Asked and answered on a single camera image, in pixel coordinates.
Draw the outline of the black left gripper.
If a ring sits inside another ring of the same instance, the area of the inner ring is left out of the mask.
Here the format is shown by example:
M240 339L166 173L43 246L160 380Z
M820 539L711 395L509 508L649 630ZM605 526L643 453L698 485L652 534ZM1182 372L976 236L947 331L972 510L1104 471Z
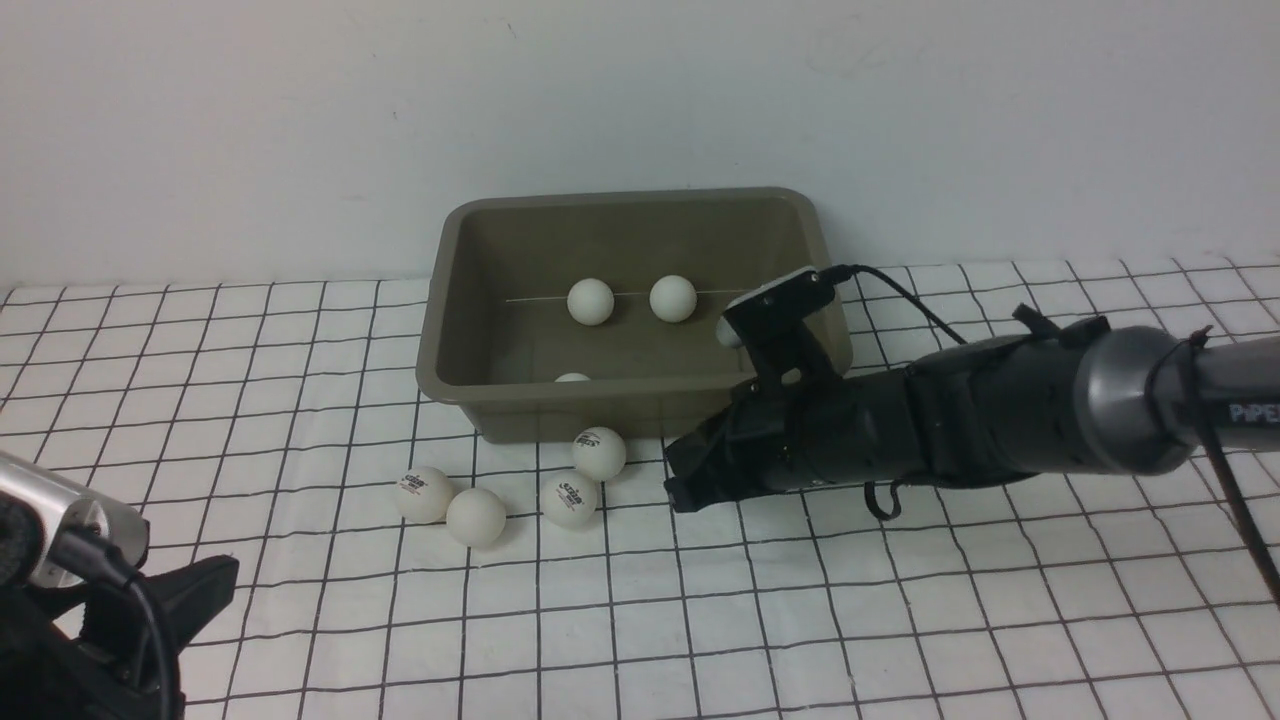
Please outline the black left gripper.
M218 556L143 579L172 632L163 661L143 605L110 582L3 588L3 717L183 719L177 655L230 603L238 570ZM73 638L54 616L78 602L83 624Z

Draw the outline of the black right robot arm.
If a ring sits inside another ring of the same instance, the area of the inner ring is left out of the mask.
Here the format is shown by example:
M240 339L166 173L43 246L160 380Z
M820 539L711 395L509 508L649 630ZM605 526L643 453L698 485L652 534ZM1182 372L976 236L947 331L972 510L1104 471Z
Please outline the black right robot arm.
M760 382L666 448L672 509L817 487L984 489L1041 474L1158 475L1203 445L1277 448L1274 337L1206 346L1094 316L906 366L769 392Z

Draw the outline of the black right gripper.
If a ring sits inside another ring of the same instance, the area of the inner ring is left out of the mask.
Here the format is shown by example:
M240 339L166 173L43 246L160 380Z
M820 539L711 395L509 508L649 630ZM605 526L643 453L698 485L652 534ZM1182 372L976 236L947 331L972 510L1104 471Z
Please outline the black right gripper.
M916 471L916 421L902 372L749 395L666 447L676 512L746 496L897 480Z

